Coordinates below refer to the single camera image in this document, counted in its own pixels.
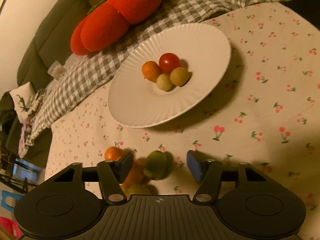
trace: red tomato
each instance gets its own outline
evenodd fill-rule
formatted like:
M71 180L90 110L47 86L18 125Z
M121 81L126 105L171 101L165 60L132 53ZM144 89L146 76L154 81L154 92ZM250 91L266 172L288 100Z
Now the red tomato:
M163 73L170 75L172 70L180 67L180 60L173 53L165 53L159 59L159 67Z

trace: red plush toy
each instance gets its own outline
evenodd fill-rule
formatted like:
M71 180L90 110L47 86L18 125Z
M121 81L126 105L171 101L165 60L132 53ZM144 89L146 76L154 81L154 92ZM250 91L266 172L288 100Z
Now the red plush toy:
M84 18L71 37L71 50L87 55L119 40L130 25L147 19L163 0L107 0Z

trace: sofa backrest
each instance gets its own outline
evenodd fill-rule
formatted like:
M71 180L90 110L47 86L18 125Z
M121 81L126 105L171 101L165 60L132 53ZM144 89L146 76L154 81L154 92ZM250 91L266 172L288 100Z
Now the sofa backrest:
M31 82L34 89L45 88L52 77L47 73L56 60L64 65L72 54L73 30L89 9L101 0L58 0L41 22L17 72L17 84Z

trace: table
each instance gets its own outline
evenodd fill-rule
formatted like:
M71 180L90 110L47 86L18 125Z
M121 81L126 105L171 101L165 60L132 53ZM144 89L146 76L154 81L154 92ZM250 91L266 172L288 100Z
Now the table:
M130 148L136 157L159 149L172 153L175 168L150 184L160 194L192 197L198 185L186 152L199 150L225 165L249 162L292 190L307 207L300 237L319 238L319 30L279 3L238 9L204 24L222 30L232 45L228 70L206 99L166 124L130 129L111 118L107 83L52 125L46 179L72 162L96 165L112 145ZM96 183L85 186L100 196Z

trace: picture frame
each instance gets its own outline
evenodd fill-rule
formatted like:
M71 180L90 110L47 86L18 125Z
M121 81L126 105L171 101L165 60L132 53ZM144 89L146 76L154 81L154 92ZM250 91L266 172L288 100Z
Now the picture frame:
M3 9L4 4L5 4L6 1L7 1L7 0L0 0L0 14L1 14L1 12L2 12L2 9Z

